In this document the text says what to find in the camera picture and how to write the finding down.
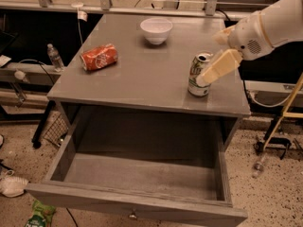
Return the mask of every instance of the silver can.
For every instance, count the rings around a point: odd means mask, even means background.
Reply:
[[[208,51],[202,51],[193,59],[188,79],[188,90],[195,96],[206,96],[209,91],[210,84],[201,87],[197,84],[196,78],[200,75],[201,71],[207,67],[213,54]]]

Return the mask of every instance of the gray tabletop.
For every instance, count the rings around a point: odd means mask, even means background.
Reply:
[[[173,22],[169,38],[163,44],[152,45],[140,30],[140,23],[147,18],[103,15],[48,98],[189,114],[239,117],[250,114],[238,71],[214,82],[208,96],[196,97],[187,90],[195,55],[223,48],[211,38],[224,28],[223,20],[168,17]],[[84,71],[80,53],[103,44],[116,47],[118,62],[97,71]]]

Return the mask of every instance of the drawer knob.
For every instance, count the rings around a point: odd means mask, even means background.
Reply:
[[[138,220],[138,217],[136,216],[135,212],[132,212],[132,213],[129,215],[129,219],[131,219],[131,220]]]

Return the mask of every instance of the plastic bottle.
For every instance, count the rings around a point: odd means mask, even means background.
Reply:
[[[50,58],[51,63],[55,66],[56,72],[61,72],[64,70],[64,64],[59,54],[59,51],[53,44],[47,45],[47,55]]]
[[[258,161],[254,163],[253,166],[253,178],[259,177],[265,169],[266,164],[266,153],[263,153]]]

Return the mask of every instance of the wire mesh basket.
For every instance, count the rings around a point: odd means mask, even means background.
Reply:
[[[68,128],[59,114],[49,129],[46,131],[44,139],[53,144],[55,147],[60,147],[62,141],[67,134]]]

